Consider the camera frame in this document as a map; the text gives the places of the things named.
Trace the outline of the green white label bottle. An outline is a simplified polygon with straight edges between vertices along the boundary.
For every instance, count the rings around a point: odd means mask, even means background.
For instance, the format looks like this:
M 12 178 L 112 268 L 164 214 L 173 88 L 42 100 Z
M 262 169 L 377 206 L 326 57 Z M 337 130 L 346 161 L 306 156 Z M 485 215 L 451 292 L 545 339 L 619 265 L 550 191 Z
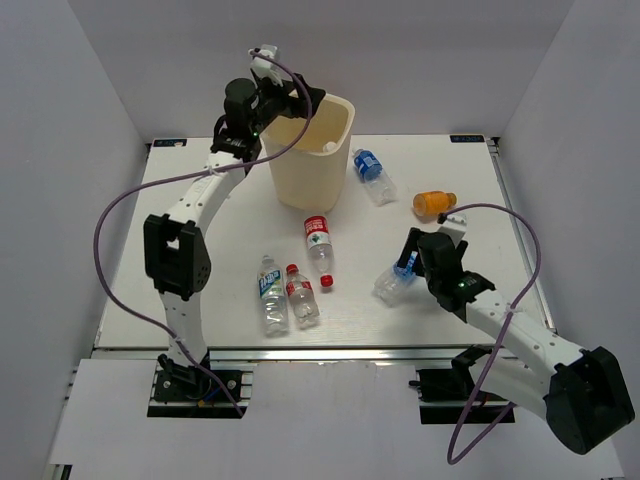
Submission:
M 282 269 L 265 255 L 257 274 L 265 334 L 280 337 L 289 332 L 288 307 Z

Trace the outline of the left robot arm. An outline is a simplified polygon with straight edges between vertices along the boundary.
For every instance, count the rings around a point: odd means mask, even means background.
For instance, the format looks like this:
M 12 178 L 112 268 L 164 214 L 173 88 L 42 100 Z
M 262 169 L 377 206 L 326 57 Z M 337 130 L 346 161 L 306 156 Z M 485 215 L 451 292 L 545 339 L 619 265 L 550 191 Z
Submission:
M 250 163 L 258 159 L 260 134 L 279 116 L 313 117 L 325 95 L 325 90 L 309 86 L 300 74 L 280 84 L 258 76 L 229 82 L 207 165 L 232 169 L 194 181 L 164 215 L 150 215 L 144 222 L 145 272 L 160 296 L 167 327 L 174 333 L 159 363 L 165 370 L 179 372 L 177 387 L 188 398 L 205 396 L 212 378 L 198 366 L 208 355 L 200 302 L 200 292 L 211 275 L 206 231 L 227 196 L 250 171 Z

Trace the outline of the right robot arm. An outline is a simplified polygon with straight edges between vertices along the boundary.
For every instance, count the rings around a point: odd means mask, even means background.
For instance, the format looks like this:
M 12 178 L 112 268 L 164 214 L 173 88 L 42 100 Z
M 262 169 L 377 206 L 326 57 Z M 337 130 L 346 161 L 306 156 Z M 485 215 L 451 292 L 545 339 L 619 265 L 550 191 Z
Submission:
M 426 279 L 442 309 L 516 357 L 490 363 L 491 348 L 468 348 L 452 361 L 453 390 L 466 399 L 494 393 L 530 411 L 580 455 L 632 423 L 635 410 L 616 357 L 603 347 L 587 350 L 567 341 L 511 308 L 493 283 L 463 268 L 466 247 L 450 228 L 412 228 L 398 261 Z

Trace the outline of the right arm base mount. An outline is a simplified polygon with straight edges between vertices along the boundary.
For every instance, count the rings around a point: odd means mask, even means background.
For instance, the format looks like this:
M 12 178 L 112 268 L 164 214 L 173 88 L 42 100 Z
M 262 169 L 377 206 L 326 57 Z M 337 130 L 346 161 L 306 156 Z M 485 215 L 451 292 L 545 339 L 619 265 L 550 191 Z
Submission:
M 491 347 L 472 346 L 451 360 L 448 368 L 426 368 L 416 372 L 408 386 L 417 392 L 420 420 L 423 425 L 455 425 L 474 388 L 469 368 L 486 360 Z M 506 407 L 503 398 L 480 391 L 466 417 L 466 424 L 488 425 Z

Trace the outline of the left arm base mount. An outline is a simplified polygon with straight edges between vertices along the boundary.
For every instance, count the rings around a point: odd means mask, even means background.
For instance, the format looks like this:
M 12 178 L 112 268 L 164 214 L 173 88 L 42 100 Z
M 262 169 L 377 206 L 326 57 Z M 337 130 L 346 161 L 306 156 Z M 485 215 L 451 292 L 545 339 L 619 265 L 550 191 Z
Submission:
M 147 408 L 149 418 L 239 419 L 251 398 L 253 373 L 229 366 L 214 369 L 220 384 L 193 365 L 177 365 L 166 354 L 157 359 Z

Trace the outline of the crushed blue label bottle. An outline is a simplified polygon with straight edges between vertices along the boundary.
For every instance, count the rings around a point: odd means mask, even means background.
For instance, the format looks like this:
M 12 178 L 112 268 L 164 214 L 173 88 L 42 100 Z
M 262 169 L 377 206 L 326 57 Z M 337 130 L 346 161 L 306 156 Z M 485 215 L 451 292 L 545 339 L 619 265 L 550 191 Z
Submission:
M 413 272 L 416 259 L 417 253 L 412 252 L 405 267 L 394 263 L 384 271 L 374 282 L 373 294 L 388 306 L 396 304 L 416 279 Z

